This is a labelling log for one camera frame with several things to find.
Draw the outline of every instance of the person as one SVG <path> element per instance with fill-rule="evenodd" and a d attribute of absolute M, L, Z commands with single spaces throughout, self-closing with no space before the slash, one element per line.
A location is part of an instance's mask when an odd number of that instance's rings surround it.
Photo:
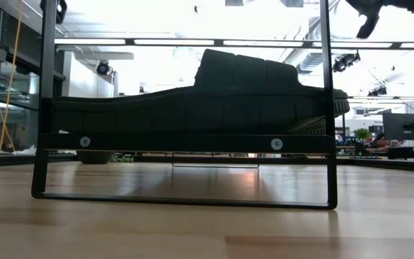
<path fill-rule="evenodd" d="M 389 149 L 390 142 L 386 140 L 384 133 L 379 133 L 375 139 L 373 140 L 372 144 L 370 144 L 370 151 L 376 152 L 387 152 Z"/>

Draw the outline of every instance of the desk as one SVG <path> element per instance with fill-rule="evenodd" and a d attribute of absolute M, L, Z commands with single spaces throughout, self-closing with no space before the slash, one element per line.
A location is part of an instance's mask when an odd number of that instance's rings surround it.
<path fill-rule="evenodd" d="M 389 147 L 387 159 L 414 158 L 414 147 Z"/>
<path fill-rule="evenodd" d="M 336 150 L 344 150 L 347 155 L 356 155 L 355 146 L 336 146 Z"/>

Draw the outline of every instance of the computer monitor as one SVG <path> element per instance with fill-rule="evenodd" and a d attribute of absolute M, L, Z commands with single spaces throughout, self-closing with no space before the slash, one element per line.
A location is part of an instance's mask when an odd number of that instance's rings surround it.
<path fill-rule="evenodd" d="M 373 126 L 369 126 L 368 127 L 368 131 L 370 131 L 371 133 L 381 133 L 384 132 L 383 126 L 378 126 L 378 125 L 373 125 Z"/>
<path fill-rule="evenodd" d="M 414 140 L 414 114 L 382 115 L 387 140 Z"/>

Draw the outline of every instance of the ceiling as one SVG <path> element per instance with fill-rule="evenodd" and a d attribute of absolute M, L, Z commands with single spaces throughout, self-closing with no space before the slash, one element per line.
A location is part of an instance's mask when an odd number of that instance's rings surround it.
<path fill-rule="evenodd" d="M 40 0 L 24 0 L 23 22 L 40 32 Z M 244 6 L 225 6 L 224 0 L 67 0 L 68 13 L 57 26 L 57 37 L 198 37 L 261 40 L 319 40 L 319 3 L 305 0 L 303 8 L 288 8 L 280 0 L 254 0 Z M 332 40 L 353 40 L 363 18 L 344 0 L 331 0 Z M 19 0 L 0 0 L 16 16 Z M 414 41 L 414 14 L 383 8 L 369 41 Z M 186 84 L 193 80 L 202 47 L 83 47 L 84 53 L 133 53 L 132 69 L 149 84 Z M 226 48 L 225 51 L 291 63 L 306 85 L 322 86 L 321 60 L 316 50 Z M 414 51 L 360 51 L 362 62 L 333 81 L 350 95 L 366 96 L 379 81 L 389 95 L 414 96 Z"/>

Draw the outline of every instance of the black bar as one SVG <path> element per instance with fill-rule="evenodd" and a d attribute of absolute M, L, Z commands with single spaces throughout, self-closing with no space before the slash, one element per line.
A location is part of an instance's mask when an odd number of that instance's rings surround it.
<path fill-rule="evenodd" d="M 325 158 L 225 158 L 225 157 L 183 157 L 137 155 L 134 163 L 183 163 L 183 164 L 223 164 L 223 165 L 327 165 Z M 345 165 L 349 159 L 340 160 Z"/>
<path fill-rule="evenodd" d="M 323 85 L 325 88 L 325 115 L 326 134 L 329 136 L 327 157 L 327 185 L 328 201 L 330 207 L 336 208 L 338 204 L 338 188 L 336 182 L 336 146 L 335 146 L 335 107 L 334 107 L 334 81 L 331 71 L 331 43 L 330 43 L 330 18 L 328 0 L 321 1 L 321 34 L 322 34 L 322 59 L 323 59 Z"/>
<path fill-rule="evenodd" d="M 329 209 L 328 204 L 318 204 L 310 202 L 292 201 L 241 201 L 226 199 L 192 199 L 192 198 L 162 198 L 162 197 L 140 197 L 140 196 L 112 196 L 100 195 L 92 196 L 87 194 L 38 194 L 36 198 L 41 199 L 66 199 L 73 201 L 115 201 L 115 202 L 135 202 L 149 204 L 179 204 L 179 205 L 207 205 L 207 206 L 248 206 L 248 207 L 267 207 L 267 208 L 289 208 L 289 209 Z"/>
<path fill-rule="evenodd" d="M 83 138 L 90 144 L 81 145 Z M 40 145 L 49 150 L 111 150 L 200 153 L 298 153 L 329 154 L 333 136 L 300 135 L 197 135 L 197 134 L 46 134 Z M 280 149 L 272 143 L 282 142 Z"/>
<path fill-rule="evenodd" d="M 346 117 L 343 114 L 343 142 L 346 143 Z"/>
<path fill-rule="evenodd" d="M 10 47 L 7 50 L 7 55 L 12 60 L 12 57 L 14 57 L 14 48 Z M 35 59 L 31 58 L 28 55 L 25 55 L 24 53 L 17 52 L 17 62 L 22 63 L 23 65 L 29 67 L 29 69 L 31 69 L 32 72 L 35 72 L 35 73 L 39 73 L 40 70 L 42 69 L 41 68 L 42 66 L 41 66 L 40 62 L 37 62 Z M 61 80 L 61 81 L 66 80 L 66 77 L 63 74 L 58 73 L 57 71 L 54 71 L 54 78 L 58 79 L 58 80 Z"/>
<path fill-rule="evenodd" d="M 90 40 L 95 38 L 74 38 L 74 40 Z M 73 44 L 73 43 L 57 43 L 58 46 L 137 46 L 137 47 L 247 47 L 247 48 L 290 48 L 290 49 L 313 49 L 313 50 L 320 50 L 323 49 L 320 45 L 314 45 L 314 43 L 321 43 L 320 41 L 316 40 L 233 40 L 233 39 L 201 39 L 201 38 L 104 38 L 106 40 L 123 40 L 122 44 L 119 43 L 81 43 L 81 44 Z M 153 40 L 155 43 L 151 44 L 137 44 L 136 40 Z M 157 43 L 158 40 L 172 40 L 176 41 L 179 40 L 181 43 Z M 188 40 L 209 40 L 212 41 L 212 44 L 183 44 L 182 41 Z M 276 45 L 260 45 L 260 44 L 225 44 L 226 42 L 231 41 L 240 41 L 240 42 L 275 42 Z M 278 43 L 283 42 L 300 42 L 301 45 L 279 45 Z M 347 41 L 337 41 L 340 43 L 351 43 Z M 372 44 L 372 46 L 368 45 L 348 45 L 348 46 L 340 46 L 336 45 L 331 49 L 334 50 L 414 50 L 414 47 L 403 47 L 404 44 L 414 44 L 414 42 L 364 42 L 365 44 Z M 382 43 L 390 43 L 389 47 L 376 47 L 374 44 L 382 44 Z"/>
<path fill-rule="evenodd" d="M 40 100 L 38 112 L 38 141 L 36 161 L 34 163 L 32 195 L 36 196 L 45 191 L 47 177 L 48 153 L 40 141 L 40 134 L 51 131 L 52 123 L 52 96 L 54 84 L 55 58 L 55 20 L 57 16 L 57 1 L 45 2 L 45 11 L 42 16 L 42 52 L 40 75 Z"/>

